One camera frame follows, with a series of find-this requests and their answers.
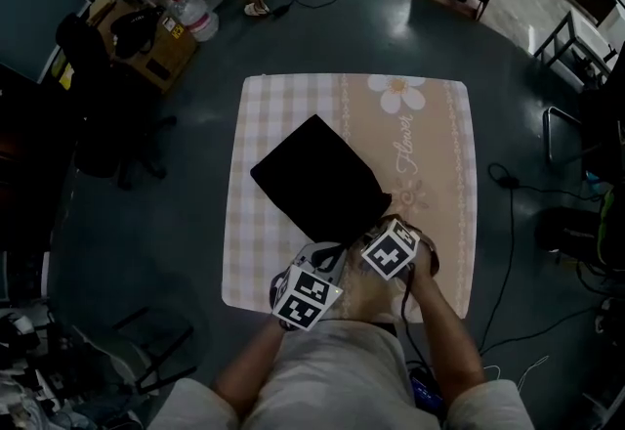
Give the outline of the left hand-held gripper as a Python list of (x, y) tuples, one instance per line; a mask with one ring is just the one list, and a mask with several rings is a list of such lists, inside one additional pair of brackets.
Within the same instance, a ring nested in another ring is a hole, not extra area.
[(310, 331), (343, 290), (301, 267), (328, 269), (329, 280), (340, 280), (347, 256), (348, 249), (337, 242), (306, 244), (276, 283), (271, 313), (290, 326)]

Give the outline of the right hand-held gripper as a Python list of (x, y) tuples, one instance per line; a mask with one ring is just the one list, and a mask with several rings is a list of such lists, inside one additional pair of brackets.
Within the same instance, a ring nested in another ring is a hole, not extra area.
[(384, 280), (390, 280), (416, 257), (419, 241), (414, 230), (393, 219), (363, 248), (361, 256)]

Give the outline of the black drawstring bag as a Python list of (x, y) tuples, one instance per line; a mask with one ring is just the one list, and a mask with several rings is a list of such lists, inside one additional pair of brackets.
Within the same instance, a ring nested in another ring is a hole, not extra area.
[(285, 138), (250, 175), (314, 242), (351, 246), (392, 201), (367, 164), (318, 115)]

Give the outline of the person's right forearm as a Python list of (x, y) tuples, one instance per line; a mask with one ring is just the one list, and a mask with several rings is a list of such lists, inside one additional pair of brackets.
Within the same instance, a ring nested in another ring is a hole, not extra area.
[(419, 305), (434, 376), (448, 408), (485, 379), (475, 341), (429, 271), (415, 272), (411, 294)]

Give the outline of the person's left forearm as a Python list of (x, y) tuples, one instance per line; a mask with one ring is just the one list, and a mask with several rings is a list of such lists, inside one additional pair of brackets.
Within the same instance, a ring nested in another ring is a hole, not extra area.
[(279, 352), (285, 330), (270, 316), (260, 331), (217, 376), (211, 389), (244, 419), (258, 400)]

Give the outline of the person's right hand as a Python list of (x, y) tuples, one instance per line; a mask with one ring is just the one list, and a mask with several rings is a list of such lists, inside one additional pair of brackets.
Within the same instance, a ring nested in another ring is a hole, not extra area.
[(412, 290), (425, 284), (432, 284), (439, 270), (438, 252), (434, 242), (425, 234), (420, 234), (419, 238), (416, 256), (413, 259)]

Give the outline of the table with checked tablecloth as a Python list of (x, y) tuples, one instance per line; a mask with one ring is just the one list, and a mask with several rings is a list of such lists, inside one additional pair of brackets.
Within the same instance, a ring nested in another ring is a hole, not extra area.
[(229, 172), (222, 298), (266, 312), (271, 280), (310, 240), (250, 175), (318, 115), (392, 196), (396, 215), (435, 244), (437, 283), (459, 316), (469, 309), (478, 182), (466, 86), (408, 75), (318, 73), (248, 77), (241, 90)]

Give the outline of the person's light t-shirt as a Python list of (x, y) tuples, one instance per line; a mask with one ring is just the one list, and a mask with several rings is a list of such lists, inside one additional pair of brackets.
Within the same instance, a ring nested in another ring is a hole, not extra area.
[(179, 380), (147, 430), (534, 430), (517, 385), (488, 381), (443, 422), (416, 407), (399, 341), (378, 326), (326, 321), (288, 332), (245, 418), (215, 392)]

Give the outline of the dark blue device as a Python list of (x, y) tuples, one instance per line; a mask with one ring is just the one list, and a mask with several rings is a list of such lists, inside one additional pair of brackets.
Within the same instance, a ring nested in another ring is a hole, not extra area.
[(419, 365), (410, 367), (408, 375), (414, 394), (415, 406), (438, 418), (444, 417), (445, 404), (436, 381)]

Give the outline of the grey chair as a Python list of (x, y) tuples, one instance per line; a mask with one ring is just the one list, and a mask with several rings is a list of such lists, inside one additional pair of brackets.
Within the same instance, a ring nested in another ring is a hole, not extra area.
[(151, 347), (170, 338), (169, 333), (158, 337), (152, 335), (146, 340), (136, 340), (123, 332), (123, 329), (130, 325), (139, 326), (141, 321), (146, 321), (155, 313), (156, 310), (153, 308), (142, 307), (111, 326), (85, 329), (74, 325), (72, 328), (85, 344), (108, 357), (115, 372), (137, 395), (157, 396), (162, 388), (195, 373), (196, 366), (170, 376), (161, 375), (161, 369), (166, 362), (191, 339), (194, 333), (191, 325), (174, 336), (173, 340), (158, 353), (152, 351)]

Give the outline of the black mesh chair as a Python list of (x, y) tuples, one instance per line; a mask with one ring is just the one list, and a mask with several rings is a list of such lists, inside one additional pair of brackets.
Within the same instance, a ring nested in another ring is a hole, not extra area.
[[(605, 84), (579, 96), (578, 118), (557, 107), (543, 112), (546, 161), (564, 166), (580, 160), (582, 167), (601, 181), (617, 184), (625, 180), (625, 69), (615, 68)], [(552, 118), (572, 125), (579, 133), (581, 151), (555, 160), (552, 147)]]

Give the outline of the brown cardboard box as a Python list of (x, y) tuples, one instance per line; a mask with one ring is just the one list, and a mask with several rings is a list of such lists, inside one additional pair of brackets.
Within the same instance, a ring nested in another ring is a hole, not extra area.
[(164, 9), (154, 45), (148, 54), (137, 54), (130, 59), (120, 59), (114, 54), (112, 23), (118, 18), (150, 6), (136, 0), (96, 0), (89, 7), (88, 24), (101, 34), (106, 50), (112, 60), (129, 65), (147, 81), (167, 93), (185, 70), (193, 56), (197, 43), (189, 31)]

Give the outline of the black office chair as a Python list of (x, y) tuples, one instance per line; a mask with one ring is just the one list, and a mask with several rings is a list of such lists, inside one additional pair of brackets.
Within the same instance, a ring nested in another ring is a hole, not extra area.
[(164, 179), (167, 170), (156, 163), (156, 138), (176, 125), (177, 117), (157, 117), (157, 89), (130, 65), (114, 61), (101, 33), (75, 14), (61, 21), (56, 40), (73, 69), (69, 95), (79, 116), (76, 168), (95, 178), (115, 177), (125, 191), (132, 188), (135, 163)]

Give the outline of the black handbag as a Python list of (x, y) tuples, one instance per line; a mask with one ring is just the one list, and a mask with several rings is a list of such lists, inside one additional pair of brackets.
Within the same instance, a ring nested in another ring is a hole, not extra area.
[(123, 60), (137, 54), (146, 55), (154, 45), (162, 7), (144, 8), (115, 20), (110, 31), (113, 34), (114, 54)]

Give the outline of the yellow box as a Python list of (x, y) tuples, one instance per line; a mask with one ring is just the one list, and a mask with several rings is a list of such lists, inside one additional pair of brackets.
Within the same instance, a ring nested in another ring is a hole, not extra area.
[(51, 64), (50, 75), (68, 91), (71, 87), (73, 74), (74, 69), (71, 63), (68, 61), (64, 52), (59, 51)]

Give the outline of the white metal-frame table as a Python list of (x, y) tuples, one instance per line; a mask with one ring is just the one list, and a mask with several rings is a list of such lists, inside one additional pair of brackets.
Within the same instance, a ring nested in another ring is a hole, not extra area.
[(576, 93), (601, 87), (616, 65), (617, 55), (617, 50), (575, 9), (533, 53)]

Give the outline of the dark teal wall board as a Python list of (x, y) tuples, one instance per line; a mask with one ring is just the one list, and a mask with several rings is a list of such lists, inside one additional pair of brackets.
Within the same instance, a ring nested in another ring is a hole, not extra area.
[(56, 31), (89, 0), (0, 0), (0, 65), (41, 82), (59, 51)]

